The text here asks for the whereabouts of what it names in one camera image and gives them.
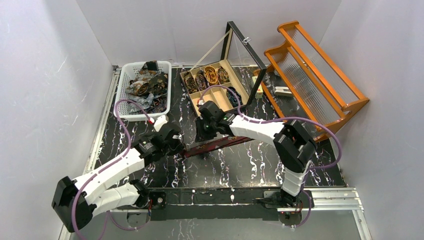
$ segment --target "white plastic basket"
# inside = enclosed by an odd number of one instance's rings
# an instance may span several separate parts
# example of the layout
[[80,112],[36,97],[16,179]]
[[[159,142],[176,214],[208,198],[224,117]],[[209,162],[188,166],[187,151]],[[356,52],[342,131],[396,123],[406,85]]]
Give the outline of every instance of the white plastic basket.
[[[128,94],[125,93],[125,89],[127,89],[127,87],[130,85],[130,80],[134,80],[136,78],[136,73],[138,73],[142,69],[145,63],[146,63],[145,61],[133,62],[133,63],[125,64],[122,67],[122,70],[120,71],[120,75],[119,75],[118,89],[116,91],[115,105],[121,99],[128,99]],[[171,79],[172,79],[171,63],[169,61],[157,61],[157,65],[159,66],[159,70],[168,74],[168,92],[166,95],[166,110],[164,112],[151,113],[148,115],[149,117],[155,120],[159,116],[166,115],[170,111],[170,107],[171,107]],[[143,113],[141,114],[128,113],[127,102],[121,102],[119,104],[118,113],[121,118],[126,119],[130,122],[148,120]]]

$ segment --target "display case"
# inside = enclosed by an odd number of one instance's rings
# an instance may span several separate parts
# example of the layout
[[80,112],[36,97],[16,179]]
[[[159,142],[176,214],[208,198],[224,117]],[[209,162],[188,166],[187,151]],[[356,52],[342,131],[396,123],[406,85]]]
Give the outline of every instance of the display case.
[[[267,68],[249,44],[250,40],[243,36],[233,21],[229,21],[221,39],[191,69],[180,73],[181,82],[198,116],[197,105],[202,94],[205,102],[213,101],[225,112],[238,106],[235,97],[224,88],[214,87],[204,93],[211,85],[235,90],[242,107],[250,105],[255,99]],[[255,80],[253,72],[258,73]]]

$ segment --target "black marble table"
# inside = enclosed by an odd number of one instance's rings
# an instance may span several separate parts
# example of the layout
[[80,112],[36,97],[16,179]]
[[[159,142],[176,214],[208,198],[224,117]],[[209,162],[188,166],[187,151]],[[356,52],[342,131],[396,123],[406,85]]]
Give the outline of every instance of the black marble table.
[[[172,69],[171,109],[169,120],[179,125],[184,134],[185,143],[196,145],[195,119],[196,114],[190,104],[188,94],[184,91],[181,80],[181,68]],[[239,74],[246,72],[240,68]],[[279,79],[273,74],[267,74],[264,82],[272,88]],[[294,98],[278,100],[283,105],[286,116],[304,117]],[[264,120],[275,119],[278,116],[265,97],[255,99],[246,107],[244,113],[250,117]],[[153,131],[153,126],[144,121],[128,122],[124,120],[132,139]],[[113,105],[110,106],[102,143],[95,167],[110,161],[127,147],[124,129],[113,115]],[[335,160],[329,140],[318,143],[318,160],[313,165],[327,165]],[[132,173],[116,183],[116,186],[139,179],[150,188],[216,188],[216,187],[274,187],[283,183],[285,168],[280,162],[273,146],[253,140],[239,145],[226,147],[203,155],[183,158],[167,156],[152,163],[143,170]],[[345,183],[338,167],[325,170],[311,170],[306,180],[306,186],[338,186]]]

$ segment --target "white wall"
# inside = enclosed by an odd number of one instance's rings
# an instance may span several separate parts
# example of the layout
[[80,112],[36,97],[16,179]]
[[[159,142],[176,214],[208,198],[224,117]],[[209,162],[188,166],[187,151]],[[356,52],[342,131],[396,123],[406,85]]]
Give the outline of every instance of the white wall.
[[[256,53],[283,42],[278,25],[298,20],[320,41],[341,0],[77,0],[113,65],[196,63],[234,21]],[[212,61],[221,56],[212,53]]]
[[56,184],[84,170],[112,66],[75,0],[0,13],[0,239],[57,239]]
[[370,102],[337,134],[376,240],[424,235],[424,1],[343,0],[320,45]]

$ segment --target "gray floor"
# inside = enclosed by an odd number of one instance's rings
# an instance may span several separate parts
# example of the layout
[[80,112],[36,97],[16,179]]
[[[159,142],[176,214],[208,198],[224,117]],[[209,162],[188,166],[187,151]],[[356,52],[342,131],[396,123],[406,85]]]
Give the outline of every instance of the gray floor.
[[[113,213],[114,218],[128,227],[127,214]],[[98,239],[105,222],[105,214],[95,217],[82,233],[87,239]],[[139,222],[146,219],[138,216]],[[361,239],[352,211],[313,211],[307,224],[292,231],[278,222],[261,219],[183,219],[149,222],[137,231],[117,228],[109,220],[103,240],[358,240]]]

